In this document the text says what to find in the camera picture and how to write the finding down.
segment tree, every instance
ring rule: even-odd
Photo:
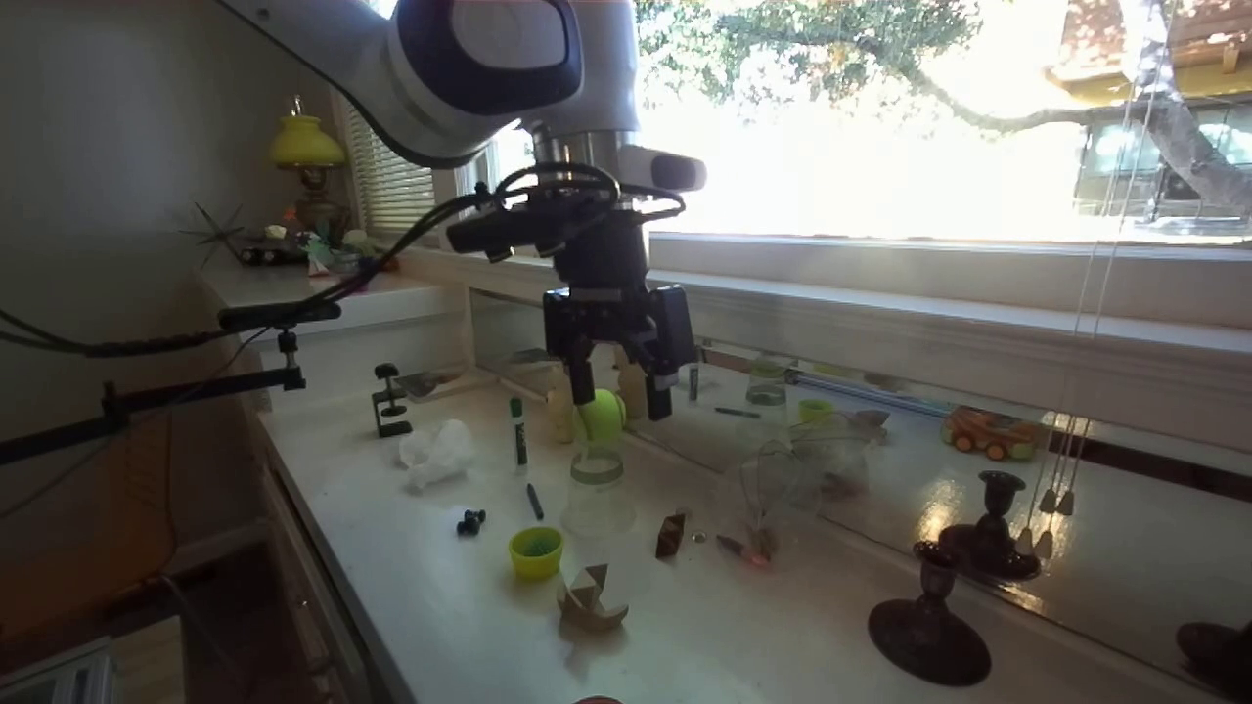
[[[933,98],[993,133],[1088,118],[1088,111],[981,114],[926,74],[926,58],[977,30],[976,0],[761,0],[735,13],[720,13],[716,0],[638,0],[638,8],[647,70],[673,88],[698,83],[716,101],[851,101],[895,83],[908,86],[900,94]],[[1121,0],[1121,13],[1132,101],[1162,161],[1215,207],[1247,215],[1252,174],[1209,146],[1175,86],[1162,0]]]

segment small figurine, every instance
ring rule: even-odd
[[[686,526],[690,526],[686,513],[673,513],[673,515],[662,521],[658,560],[673,560],[679,555]]]
[[[629,605],[608,610],[598,602],[608,577],[611,577],[608,564],[581,572],[574,583],[559,590],[559,623],[570,623],[587,633],[622,629]]]

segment white countertop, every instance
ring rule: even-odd
[[[784,515],[784,555],[752,572],[706,532],[733,532],[720,477],[647,444],[626,451],[634,523],[620,542],[568,534],[565,575],[611,555],[608,602],[626,602],[626,629],[603,642],[559,633],[557,577],[516,585],[506,542],[531,523],[512,472],[510,392],[452,388],[412,405],[412,421],[466,418],[478,470],[429,491],[406,491],[394,436],[377,436],[367,396],[263,418],[287,482],[351,583],[363,616],[424,704],[565,704],[620,697],[626,704],[806,704],[806,701],[1204,701],[1204,692],[1105,652],[971,585],[952,610],[989,645],[993,669],[976,688],[908,678],[868,642],[868,610],[917,598],[917,564],[857,542],[830,523]],[[531,482],[559,523],[568,457],[529,404]],[[466,510],[487,532],[458,541]],[[686,510],[690,541],[673,564],[655,560],[662,515]]]

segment small toy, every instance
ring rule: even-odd
[[[487,523],[487,513],[478,510],[469,510],[461,521],[458,521],[458,534],[478,534],[478,526]]]
[[[959,405],[948,414],[948,444],[959,455],[988,455],[989,461],[1028,461],[1050,429],[981,405]]]
[[[587,633],[622,629],[629,605],[608,610],[598,602],[608,577],[611,577],[608,564],[581,572],[574,583],[565,585],[565,594],[559,594],[559,623],[581,627]]]

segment window sill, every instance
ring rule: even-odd
[[[416,254],[420,277],[542,301],[548,263]],[[1252,451],[1252,334],[1037,304],[658,270],[698,336]]]

